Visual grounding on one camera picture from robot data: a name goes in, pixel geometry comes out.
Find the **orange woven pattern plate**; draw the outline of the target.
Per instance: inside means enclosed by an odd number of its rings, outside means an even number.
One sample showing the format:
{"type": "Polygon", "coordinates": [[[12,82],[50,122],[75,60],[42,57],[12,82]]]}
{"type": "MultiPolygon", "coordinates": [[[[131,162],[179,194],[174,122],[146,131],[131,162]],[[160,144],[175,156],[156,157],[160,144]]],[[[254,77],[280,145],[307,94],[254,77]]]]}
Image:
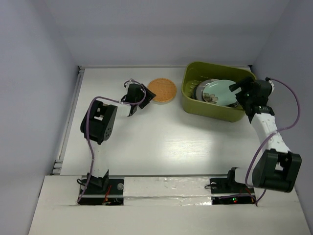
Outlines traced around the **orange woven pattern plate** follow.
{"type": "Polygon", "coordinates": [[[148,84],[148,89],[156,96],[153,101],[166,103],[173,100],[177,94],[177,87],[173,81],[167,78],[157,78],[148,84]]]}

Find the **mint green flower plate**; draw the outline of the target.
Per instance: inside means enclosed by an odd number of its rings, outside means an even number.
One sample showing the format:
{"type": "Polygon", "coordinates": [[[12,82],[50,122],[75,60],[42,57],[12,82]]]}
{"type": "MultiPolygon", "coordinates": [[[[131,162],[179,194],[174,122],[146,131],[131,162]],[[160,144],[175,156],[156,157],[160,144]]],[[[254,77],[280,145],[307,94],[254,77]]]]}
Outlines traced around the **mint green flower plate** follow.
{"type": "Polygon", "coordinates": [[[229,86],[233,84],[235,82],[231,80],[218,80],[210,83],[203,90],[203,100],[220,106],[229,106],[237,102],[236,96],[229,89],[229,86]]]}

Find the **grey deer plate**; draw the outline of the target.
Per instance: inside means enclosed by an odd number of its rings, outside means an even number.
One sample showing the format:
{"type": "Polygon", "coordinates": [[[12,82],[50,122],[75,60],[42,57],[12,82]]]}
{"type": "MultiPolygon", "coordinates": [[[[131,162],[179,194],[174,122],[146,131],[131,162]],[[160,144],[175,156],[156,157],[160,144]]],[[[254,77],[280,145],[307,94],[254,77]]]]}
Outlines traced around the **grey deer plate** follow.
{"type": "Polygon", "coordinates": [[[202,96],[202,93],[203,93],[203,90],[204,88],[209,85],[210,83],[216,81],[216,79],[208,79],[208,80],[205,80],[203,82],[201,82],[195,89],[194,91],[194,96],[196,98],[196,100],[199,100],[199,101],[203,101],[203,96],[202,96]]]}

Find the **blue floral rim plate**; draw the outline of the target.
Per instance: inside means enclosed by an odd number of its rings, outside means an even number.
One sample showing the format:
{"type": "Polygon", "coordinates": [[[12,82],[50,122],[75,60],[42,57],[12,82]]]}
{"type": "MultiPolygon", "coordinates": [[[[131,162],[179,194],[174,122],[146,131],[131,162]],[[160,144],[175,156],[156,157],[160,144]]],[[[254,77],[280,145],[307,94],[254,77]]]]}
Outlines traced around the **blue floral rim plate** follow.
{"type": "Polygon", "coordinates": [[[229,105],[229,107],[231,107],[231,108],[236,108],[237,106],[239,106],[238,102],[235,102],[235,103],[229,105]]]}

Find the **dark teal blossom plate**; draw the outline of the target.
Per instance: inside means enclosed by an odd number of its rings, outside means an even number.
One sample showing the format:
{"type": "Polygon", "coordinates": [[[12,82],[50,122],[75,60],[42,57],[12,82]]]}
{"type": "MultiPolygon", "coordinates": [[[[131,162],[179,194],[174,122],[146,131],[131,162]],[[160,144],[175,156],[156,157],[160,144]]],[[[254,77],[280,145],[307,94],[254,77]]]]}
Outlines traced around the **dark teal blossom plate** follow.
{"type": "Polygon", "coordinates": [[[197,100],[196,98],[196,91],[197,91],[197,86],[194,87],[193,91],[192,91],[192,96],[191,98],[194,99],[194,100],[197,100]]]}

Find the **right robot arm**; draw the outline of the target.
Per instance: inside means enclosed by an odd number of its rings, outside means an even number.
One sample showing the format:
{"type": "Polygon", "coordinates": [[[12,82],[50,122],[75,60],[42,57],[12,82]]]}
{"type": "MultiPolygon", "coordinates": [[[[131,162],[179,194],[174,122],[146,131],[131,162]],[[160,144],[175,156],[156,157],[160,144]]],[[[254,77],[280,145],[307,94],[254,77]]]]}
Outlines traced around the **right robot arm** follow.
{"type": "Polygon", "coordinates": [[[268,77],[265,80],[247,77],[229,86],[260,141],[248,168],[237,168],[235,175],[226,178],[225,186],[231,192],[238,191],[243,184],[281,192],[291,192],[294,187],[302,159],[287,147],[280,133],[293,128],[299,118],[288,127],[276,126],[275,113],[268,106],[274,81],[268,77]]]}

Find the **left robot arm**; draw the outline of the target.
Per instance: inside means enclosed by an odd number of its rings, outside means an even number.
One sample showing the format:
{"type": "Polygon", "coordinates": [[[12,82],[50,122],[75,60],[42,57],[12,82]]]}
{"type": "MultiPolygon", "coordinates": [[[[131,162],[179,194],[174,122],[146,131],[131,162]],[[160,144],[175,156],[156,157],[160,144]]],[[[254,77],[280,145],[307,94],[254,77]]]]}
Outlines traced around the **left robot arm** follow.
{"type": "Polygon", "coordinates": [[[124,83],[127,93],[120,100],[97,96],[91,101],[81,122],[80,131],[91,153],[90,169],[85,179],[78,179],[85,194],[105,194],[109,190],[109,169],[105,166],[104,142],[113,131],[117,117],[131,117],[138,108],[143,109],[156,94],[144,84],[129,80],[124,83]]]}

